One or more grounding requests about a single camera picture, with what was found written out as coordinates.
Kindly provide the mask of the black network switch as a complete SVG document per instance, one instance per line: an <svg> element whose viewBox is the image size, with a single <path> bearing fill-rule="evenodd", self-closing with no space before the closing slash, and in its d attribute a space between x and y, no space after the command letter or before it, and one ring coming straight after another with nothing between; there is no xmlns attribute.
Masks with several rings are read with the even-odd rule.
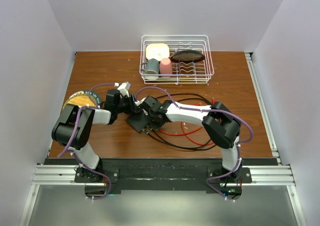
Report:
<svg viewBox="0 0 320 226"><path fill-rule="evenodd" d="M142 123L140 121L140 117L138 116L129 116L126 119L126 122L138 133L141 133L143 129L145 129L149 123Z"/></svg>

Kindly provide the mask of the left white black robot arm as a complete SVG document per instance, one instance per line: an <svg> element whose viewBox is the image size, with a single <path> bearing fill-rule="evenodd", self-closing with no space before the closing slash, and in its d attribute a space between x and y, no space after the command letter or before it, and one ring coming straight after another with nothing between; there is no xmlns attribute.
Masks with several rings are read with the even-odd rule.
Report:
<svg viewBox="0 0 320 226"><path fill-rule="evenodd" d="M107 91L103 108L67 104L56 121L51 137L64 147L60 153L73 153L79 161L80 173L91 182L106 182L102 159L92 149L89 138L92 125L111 125L118 114L135 111L136 97L120 89Z"/></svg>

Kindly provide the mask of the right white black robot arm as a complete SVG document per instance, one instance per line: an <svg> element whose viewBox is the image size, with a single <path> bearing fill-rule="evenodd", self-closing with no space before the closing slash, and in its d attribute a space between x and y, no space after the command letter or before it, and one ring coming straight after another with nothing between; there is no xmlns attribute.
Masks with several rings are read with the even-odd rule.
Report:
<svg viewBox="0 0 320 226"><path fill-rule="evenodd" d="M223 178L233 183L241 176L239 168L242 160L238 148L241 122L227 109L215 108L214 105L192 106L170 100L161 103L152 96L136 101L135 105L138 111L144 111L151 121L159 124L182 122L203 127L221 149Z"/></svg>

